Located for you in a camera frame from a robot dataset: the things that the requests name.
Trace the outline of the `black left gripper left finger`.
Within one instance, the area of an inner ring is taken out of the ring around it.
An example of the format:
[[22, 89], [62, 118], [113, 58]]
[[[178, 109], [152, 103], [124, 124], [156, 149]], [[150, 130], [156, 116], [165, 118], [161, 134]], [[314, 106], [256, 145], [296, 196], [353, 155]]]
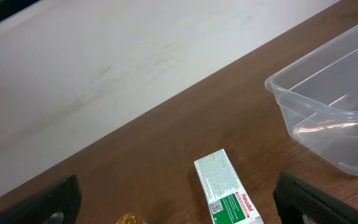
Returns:
[[71, 224], [76, 222], [80, 207], [81, 189], [73, 174], [0, 213], [0, 224]]

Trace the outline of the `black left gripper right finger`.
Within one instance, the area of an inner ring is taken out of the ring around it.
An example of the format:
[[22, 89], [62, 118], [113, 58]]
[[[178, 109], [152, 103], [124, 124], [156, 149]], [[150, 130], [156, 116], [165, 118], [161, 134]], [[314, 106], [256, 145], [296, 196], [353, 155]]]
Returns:
[[287, 172], [279, 174], [273, 199], [282, 223], [358, 223], [357, 209]]

